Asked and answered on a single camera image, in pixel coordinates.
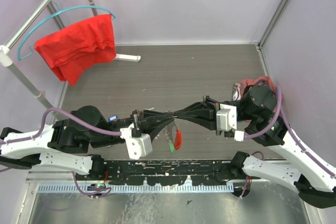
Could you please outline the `metal key holder red handle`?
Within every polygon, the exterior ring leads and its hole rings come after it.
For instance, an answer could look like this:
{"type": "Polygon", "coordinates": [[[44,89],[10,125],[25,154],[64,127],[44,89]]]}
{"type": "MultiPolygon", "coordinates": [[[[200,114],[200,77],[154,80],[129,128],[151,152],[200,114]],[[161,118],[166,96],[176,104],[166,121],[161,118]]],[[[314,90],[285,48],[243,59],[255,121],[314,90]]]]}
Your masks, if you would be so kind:
{"type": "Polygon", "coordinates": [[[183,138],[182,132],[177,127],[175,121],[166,126],[163,132],[166,136],[167,143],[169,144],[169,142],[173,142],[175,151],[178,151],[182,147],[183,138]]]}

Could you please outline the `green tag key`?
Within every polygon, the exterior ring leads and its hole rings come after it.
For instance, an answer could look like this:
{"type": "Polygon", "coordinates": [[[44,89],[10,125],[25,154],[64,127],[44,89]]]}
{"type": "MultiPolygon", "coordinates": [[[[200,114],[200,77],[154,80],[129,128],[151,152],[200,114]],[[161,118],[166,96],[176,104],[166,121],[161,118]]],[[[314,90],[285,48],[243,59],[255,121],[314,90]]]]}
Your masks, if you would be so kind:
{"type": "Polygon", "coordinates": [[[173,142],[169,142],[169,147],[170,147],[171,153],[174,153],[175,152],[175,147],[174,147],[174,143],[173,142]]]}

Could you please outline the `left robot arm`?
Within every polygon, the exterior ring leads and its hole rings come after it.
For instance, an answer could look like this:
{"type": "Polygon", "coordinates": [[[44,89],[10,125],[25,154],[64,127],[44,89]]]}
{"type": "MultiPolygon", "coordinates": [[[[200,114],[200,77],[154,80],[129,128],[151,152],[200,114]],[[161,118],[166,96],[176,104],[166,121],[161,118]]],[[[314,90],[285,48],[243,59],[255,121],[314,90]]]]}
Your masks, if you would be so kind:
{"type": "Polygon", "coordinates": [[[174,121],[171,112],[133,111],[128,118],[108,121],[92,105],[65,112],[48,109],[41,127],[21,132],[10,127],[1,132],[1,165],[12,169],[45,166],[101,179],[105,160],[89,148],[125,144],[130,159],[152,152],[155,137],[174,121]]]}

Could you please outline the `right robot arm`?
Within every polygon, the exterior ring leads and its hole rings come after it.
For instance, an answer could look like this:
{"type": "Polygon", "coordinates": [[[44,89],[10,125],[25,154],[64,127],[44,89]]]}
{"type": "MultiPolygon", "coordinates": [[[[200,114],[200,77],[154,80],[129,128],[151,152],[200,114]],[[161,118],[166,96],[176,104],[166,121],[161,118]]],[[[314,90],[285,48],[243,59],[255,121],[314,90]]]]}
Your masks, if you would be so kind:
{"type": "Polygon", "coordinates": [[[266,179],[293,190],[316,208],[334,207],[335,167],[297,137],[281,111],[281,98],[280,88],[272,91],[265,84],[255,84],[246,87],[239,100],[218,102],[205,96],[173,114],[236,141],[251,139],[290,163],[282,167],[237,152],[229,164],[233,177],[266,179]]]}

